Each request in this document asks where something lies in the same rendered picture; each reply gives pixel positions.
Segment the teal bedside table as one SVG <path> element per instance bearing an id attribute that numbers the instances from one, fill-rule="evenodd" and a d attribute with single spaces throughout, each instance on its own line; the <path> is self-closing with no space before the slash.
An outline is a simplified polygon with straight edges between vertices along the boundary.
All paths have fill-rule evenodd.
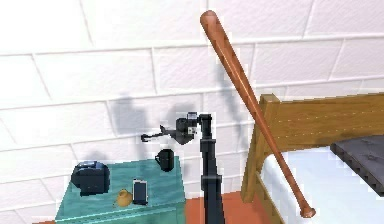
<path id="1" fill-rule="evenodd" d="M 179 157 L 174 168 L 164 172 L 154 159 L 108 164 L 109 191 L 80 196 L 80 190 L 68 184 L 55 217 L 56 224 L 186 224 L 185 193 Z M 146 205 L 131 203 L 119 207 L 114 203 L 118 193 L 133 192 L 133 181 L 147 182 Z"/>

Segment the black mug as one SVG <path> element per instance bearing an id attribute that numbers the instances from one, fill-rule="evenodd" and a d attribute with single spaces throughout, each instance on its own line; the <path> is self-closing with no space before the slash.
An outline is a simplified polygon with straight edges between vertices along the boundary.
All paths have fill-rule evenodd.
<path id="1" fill-rule="evenodd" d="M 164 172 L 170 172 L 174 168 L 174 152 L 171 149 L 163 149 L 156 156 L 155 160 Z"/>

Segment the black alarm clock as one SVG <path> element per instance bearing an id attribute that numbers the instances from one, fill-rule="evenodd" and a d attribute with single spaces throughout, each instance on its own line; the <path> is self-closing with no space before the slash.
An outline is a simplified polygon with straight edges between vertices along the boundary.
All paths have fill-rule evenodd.
<path id="1" fill-rule="evenodd" d="M 109 191 L 110 171 L 98 161 L 77 164 L 71 174 L 71 182 L 80 190 L 81 196 L 104 194 Z"/>

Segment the tan round lump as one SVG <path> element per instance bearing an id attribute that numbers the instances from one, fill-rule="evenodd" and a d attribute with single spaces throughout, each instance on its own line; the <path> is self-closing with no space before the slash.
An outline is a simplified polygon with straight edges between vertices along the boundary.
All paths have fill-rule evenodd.
<path id="1" fill-rule="evenodd" d="M 122 189 L 119 191 L 117 198 L 116 198 L 116 204 L 119 207 L 127 207 L 129 206 L 133 201 L 133 195 L 127 191 L 126 189 Z"/>

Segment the wooden bed white mattress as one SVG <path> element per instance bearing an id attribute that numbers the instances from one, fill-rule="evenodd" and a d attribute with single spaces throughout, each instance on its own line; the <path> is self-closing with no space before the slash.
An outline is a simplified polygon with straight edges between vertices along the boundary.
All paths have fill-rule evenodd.
<path id="1" fill-rule="evenodd" d="M 384 93 L 281 101 L 263 94 L 259 105 L 279 150 L 307 150 L 354 137 L 384 134 Z M 253 129 L 241 198 L 258 198 L 272 224 L 285 224 L 261 180 L 262 165 L 272 154 L 259 127 Z"/>

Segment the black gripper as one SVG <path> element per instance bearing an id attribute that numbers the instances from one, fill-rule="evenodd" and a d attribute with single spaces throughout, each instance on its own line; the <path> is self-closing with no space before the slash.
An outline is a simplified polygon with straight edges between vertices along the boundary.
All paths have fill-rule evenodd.
<path id="1" fill-rule="evenodd" d="M 152 138 L 158 138 L 162 136 L 171 136 L 180 145 L 185 145 L 194 139 L 196 133 L 197 120 L 188 118 L 178 118 L 176 120 L 176 129 L 167 129 L 160 125 L 161 133 L 148 135 L 142 134 L 140 139 L 142 142 L 149 142 Z"/>

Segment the dark grey pillow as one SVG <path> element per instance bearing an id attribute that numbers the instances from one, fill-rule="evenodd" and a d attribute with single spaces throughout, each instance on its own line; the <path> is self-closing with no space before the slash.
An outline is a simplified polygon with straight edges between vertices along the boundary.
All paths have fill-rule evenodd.
<path id="1" fill-rule="evenodd" d="M 378 196 L 384 197 L 384 135 L 334 142 L 330 150 L 361 177 Z"/>

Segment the brown wooden baseball bat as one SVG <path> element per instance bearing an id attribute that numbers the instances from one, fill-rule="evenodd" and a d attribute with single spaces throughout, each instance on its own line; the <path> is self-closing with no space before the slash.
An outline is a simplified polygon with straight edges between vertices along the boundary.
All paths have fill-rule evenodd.
<path id="1" fill-rule="evenodd" d="M 277 143 L 271 133 L 270 128 L 266 122 L 266 119 L 261 111 L 261 107 L 255 97 L 252 87 L 249 83 L 247 76 L 245 75 L 244 69 L 239 62 L 238 57 L 229 41 L 224 28 L 216 15 L 212 10 L 205 11 L 200 16 L 200 24 L 204 29 L 204 32 L 211 42 L 213 49 L 215 50 L 219 60 L 225 68 L 230 80 L 232 81 L 235 89 L 239 93 L 243 100 L 246 108 L 250 112 L 252 118 L 255 120 L 260 131 L 262 132 L 268 146 L 270 147 L 273 155 L 279 164 L 282 173 L 300 208 L 300 216 L 302 218 L 312 218 L 315 216 L 316 211 L 312 208 L 307 200 L 305 199 L 302 191 L 300 190 L 292 172 L 284 160 L 282 153 L 278 149 Z"/>

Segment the silver mobile phone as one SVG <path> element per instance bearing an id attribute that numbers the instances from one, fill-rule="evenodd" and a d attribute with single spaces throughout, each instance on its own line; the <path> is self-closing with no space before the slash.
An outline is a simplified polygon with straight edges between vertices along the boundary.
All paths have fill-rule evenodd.
<path id="1" fill-rule="evenodd" d="M 133 180 L 133 203 L 137 205 L 148 204 L 147 182 L 144 180 Z"/>

